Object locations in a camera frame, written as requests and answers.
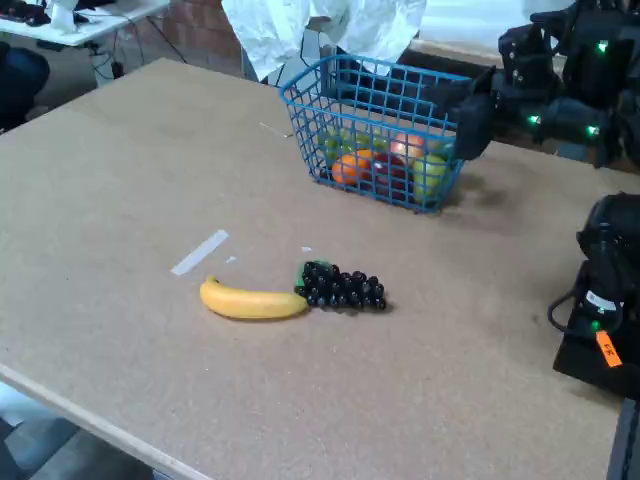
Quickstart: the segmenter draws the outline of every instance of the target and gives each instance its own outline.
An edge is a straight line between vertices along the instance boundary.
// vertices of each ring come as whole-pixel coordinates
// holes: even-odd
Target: orange tag
[[[604,330],[596,332],[596,341],[598,342],[598,345],[600,345],[600,350],[602,350],[602,354],[610,367],[618,367],[622,365],[622,360],[620,360],[618,352],[616,352],[607,332]]]

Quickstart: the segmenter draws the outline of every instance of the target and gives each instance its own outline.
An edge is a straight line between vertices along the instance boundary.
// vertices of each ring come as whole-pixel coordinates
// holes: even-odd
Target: red apple
[[[407,182],[407,166],[395,155],[389,153],[376,153],[371,161],[371,171],[366,172],[361,186],[365,190],[373,190],[382,197],[391,197],[395,200],[409,200]]]
[[[424,137],[398,133],[393,138],[389,150],[407,165],[411,166],[416,159],[424,158]]]

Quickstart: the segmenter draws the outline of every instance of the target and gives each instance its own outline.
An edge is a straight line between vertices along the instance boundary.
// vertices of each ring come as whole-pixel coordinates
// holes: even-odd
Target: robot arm
[[[637,3],[577,0],[565,10],[533,14],[533,23],[500,37],[503,70],[425,92],[458,124],[457,158],[478,157],[496,128],[515,125],[540,143],[555,138],[595,147],[596,167],[623,148],[640,165]],[[561,76],[553,69],[556,54],[566,55]]]

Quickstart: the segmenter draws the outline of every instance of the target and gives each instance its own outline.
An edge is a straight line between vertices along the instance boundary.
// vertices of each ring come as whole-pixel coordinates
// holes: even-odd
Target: basket
[[[431,87],[462,80],[334,55],[287,82],[280,96],[317,182],[416,212],[435,212],[463,161],[453,158],[456,124],[426,97]]]

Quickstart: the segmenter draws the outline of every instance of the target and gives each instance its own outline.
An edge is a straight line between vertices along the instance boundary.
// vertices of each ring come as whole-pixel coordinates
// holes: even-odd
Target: banana
[[[217,314],[234,319],[286,318],[307,309],[307,301],[295,293],[240,290],[222,285],[213,276],[200,286],[200,298]]]

